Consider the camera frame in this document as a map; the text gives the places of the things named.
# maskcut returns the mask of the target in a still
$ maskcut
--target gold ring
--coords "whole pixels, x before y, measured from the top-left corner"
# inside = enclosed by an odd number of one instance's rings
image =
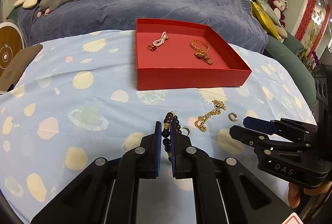
[[[189,136],[190,136],[190,134],[191,134],[191,130],[190,130],[190,128],[188,128],[188,127],[184,126],[184,127],[183,127],[183,129],[186,129],[186,130],[188,130],[188,135],[187,135],[187,136],[189,137]]]
[[[206,49],[200,49],[198,48],[197,46],[194,45],[194,43],[198,43],[198,44],[201,44],[203,46],[206,47]],[[209,51],[209,45],[201,40],[193,40],[191,41],[191,44],[190,44],[191,48],[193,48],[195,51],[197,52],[200,52],[200,53],[207,53]]]
[[[236,122],[236,121],[237,121],[237,119],[235,119],[235,118],[237,118],[237,115],[236,115],[235,113],[233,113],[233,112],[231,112],[231,113],[228,115],[228,118],[229,118],[229,120],[232,121],[232,122]]]

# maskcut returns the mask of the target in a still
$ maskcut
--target open red tray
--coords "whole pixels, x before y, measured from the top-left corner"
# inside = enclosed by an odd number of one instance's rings
[[[164,31],[169,39],[156,51],[149,50],[147,46]],[[211,66],[194,56],[192,40],[210,46],[207,54],[213,62]],[[242,58],[211,27],[164,19],[137,19],[136,64],[138,90],[241,86],[251,73]]]

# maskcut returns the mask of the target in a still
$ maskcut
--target brown flap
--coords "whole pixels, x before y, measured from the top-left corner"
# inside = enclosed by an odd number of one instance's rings
[[[20,50],[0,76],[0,95],[9,92],[16,86],[23,72],[41,51],[43,46],[37,44]]]

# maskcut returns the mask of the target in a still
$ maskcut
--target silver bolt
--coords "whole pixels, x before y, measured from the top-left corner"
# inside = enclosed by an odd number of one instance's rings
[[[145,149],[143,147],[137,147],[135,149],[136,154],[143,154],[145,152]]]
[[[226,159],[226,163],[228,165],[234,166],[236,164],[236,159],[235,158],[228,158],[228,159]]]
[[[95,164],[97,165],[97,166],[103,166],[104,164],[105,164],[105,159],[103,159],[103,158],[98,158],[98,159],[96,159],[96,161],[95,161]]]
[[[188,148],[186,149],[186,151],[187,151],[189,154],[195,154],[195,153],[197,152],[197,149],[196,149],[195,147],[190,146],[190,147],[188,147]]]

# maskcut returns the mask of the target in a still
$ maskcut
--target gold chain necklace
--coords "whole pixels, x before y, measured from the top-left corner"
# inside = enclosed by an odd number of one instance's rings
[[[211,115],[221,114],[221,109],[226,110],[225,104],[219,100],[213,100],[213,104],[215,105],[214,110],[208,112],[206,115],[200,115],[198,120],[195,122],[195,127],[199,128],[200,131],[206,132],[206,127],[204,126],[205,122],[211,117]]]

